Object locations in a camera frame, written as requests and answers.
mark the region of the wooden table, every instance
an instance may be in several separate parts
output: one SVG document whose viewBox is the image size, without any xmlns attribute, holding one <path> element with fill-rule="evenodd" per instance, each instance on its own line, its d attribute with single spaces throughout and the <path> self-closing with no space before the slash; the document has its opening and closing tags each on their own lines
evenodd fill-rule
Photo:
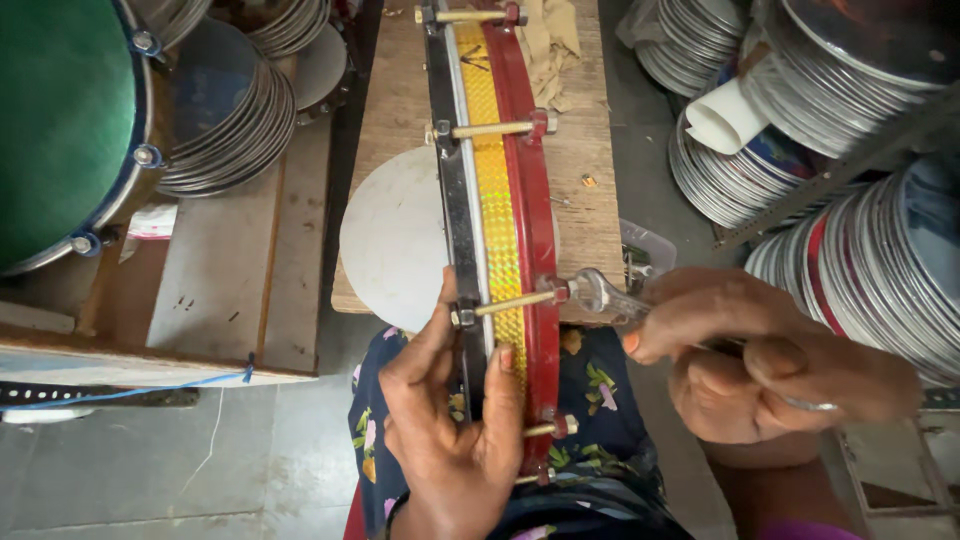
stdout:
<svg viewBox="0 0 960 540">
<path fill-rule="evenodd" d="M 623 283 L 620 229 L 610 143 L 610 118 L 597 0 L 571 0 L 577 10 L 577 29 L 583 63 L 561 74 L 566 95 L 574 107 L 560 119 L 555 135 L 543 139 L 543 152 L 553 196 L 570 201 L 554 204 L 560 226 L 558 274 L 571 276 L 592 266 L 617 284 Z M 388 0 L 377 36 L 376 54 L 350 194 L 380 164 L 423 144 L 423 125 L 430 120 L 426 74 L 423 71 L 422 29 L 413 21 L 416 0 Z M 587 187 L 581 177 L 592 176 Z M 338 258 L 333 308 L 370 313 L 357 298 L 343 262 Z M 573 305 L 561 309 L 567 322 L 609 322 L 607 315 L 587 313 Z"/>
</svg>

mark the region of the blue string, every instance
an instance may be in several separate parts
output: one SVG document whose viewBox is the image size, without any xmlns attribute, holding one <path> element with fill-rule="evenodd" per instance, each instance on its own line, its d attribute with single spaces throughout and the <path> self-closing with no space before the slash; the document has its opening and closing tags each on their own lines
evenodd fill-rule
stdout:
<svg viewBox="0 0 960 540">
<path fill-rule="evenodd" d="M 66 400 L 56 400 L 54 402 L 43 402 L 40 404 L 0 406 L 0 412 L 6 411 L 6 410 L 30 410 L 30 409 L 37 409 L 37 408 L 46 408 L 48 406 L 55 406 L 55 405 L 69 405 L 69 404 L 77 404 L 81 402 L 98 402 L 102 400 L 126 398 L 127 396 L 135 396 L 137 394 L 146 394 L 148 392 L 157 392 L 159 390 L 180 390 L 181 388 L 189 388 L 191 386 L 199 386 L 201 384 L 212 384 L 213 382 L 239 379 L 241 377 L 243 378 L 243 382 L 250 382 L 250 377 L 252 375 L 253 375 L 253 361 L 251 359 L 250 364 L 247 365 L 247 369 L 244 370 L 243 373 L 231 373 L 229 375 L 220 375 L 217 377 L 211 377 L 209 379 L 188 382 L 186 384 L 178 384 L 177 386 L 151 386 L 150 388 L 136 388 L 134 390 L 127 390 L 125 392 L 118 392 L 116 394 L 107 394 L 103 396 L 81 396 L 79 398 L 69 398 Z"/>
</svg>

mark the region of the green drumhead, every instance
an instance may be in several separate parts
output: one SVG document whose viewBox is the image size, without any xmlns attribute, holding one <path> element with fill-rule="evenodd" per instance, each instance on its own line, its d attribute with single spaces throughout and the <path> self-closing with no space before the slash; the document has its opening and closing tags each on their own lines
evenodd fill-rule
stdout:
<svg viewBox="0 0 960 540">
<path fill-rule="evenodd" d="M 0 3 L 0 270 L 107 197 L 131 143 L 132 66 L 110 0 Z"/>
</svg>

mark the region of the gray floor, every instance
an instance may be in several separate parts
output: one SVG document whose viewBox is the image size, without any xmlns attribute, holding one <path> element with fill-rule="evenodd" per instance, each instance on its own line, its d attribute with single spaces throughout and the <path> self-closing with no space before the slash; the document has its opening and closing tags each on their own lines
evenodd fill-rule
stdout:
<svg viewBox="0 0 960 540">
<path fill-rule="evenodd" d="M 600 3 L 620 215 L 676 244 L 678 265 L 731 265 L 739 254 L 710 253 L 707 220 L 669 179 L 674 122 L 665 98 L 612 40 L 628 3 Z M 0 538 L 340 538 L 357 481 L 346 373 L 384 325 L 329 307 L 322 321 L 322 371 L 334 375 L 316 382 L 226 390 L 222 409 L 211 390 L 190 410 L 0 425 Z M 699 539 L 732 539 L 729 511 L 666 397 L 662 366 L 631 377 L 674 513 Z"/>
</svg>

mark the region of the gold holographic tape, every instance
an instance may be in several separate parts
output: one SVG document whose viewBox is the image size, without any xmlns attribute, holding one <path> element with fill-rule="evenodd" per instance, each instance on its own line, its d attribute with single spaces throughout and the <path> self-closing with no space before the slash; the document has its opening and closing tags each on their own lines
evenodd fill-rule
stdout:
<svg viewBox="0 0 960 540">
<path fill-rule="evenodd" d="M 483 30 L 475 22 L 457 24 L 457 54 L 461 58 L 467 111 L 470 124 L 495 124 L 500 121 L 493 88 L 493 75 Z M 483 214 L 484 247 L 493 302 L 520 296 L 519 257 L 516 252 L 514 207 L 510 199 L 510 180 L 503 151 L 503 135 L 475 135 L 473 162 L 476 165 L 480 206 Z M 493 315 L 493 337 L 498 344 L 514 347 L 515 373 L 526 385 L 527 349 L 523 331 L 523 308 L 517 307 Z"/>
</svg>

